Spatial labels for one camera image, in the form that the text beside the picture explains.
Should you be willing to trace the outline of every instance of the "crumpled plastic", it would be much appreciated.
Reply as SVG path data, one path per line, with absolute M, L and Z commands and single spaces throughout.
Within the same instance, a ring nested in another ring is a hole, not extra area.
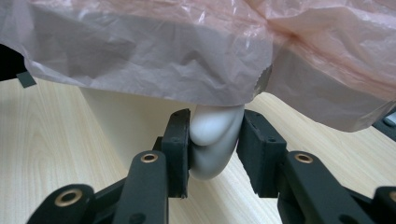
M 396 106 L 393 0 L 2 0 L 0 43 L 46 80 L 198 105 L 266 91 L 347 132 Z

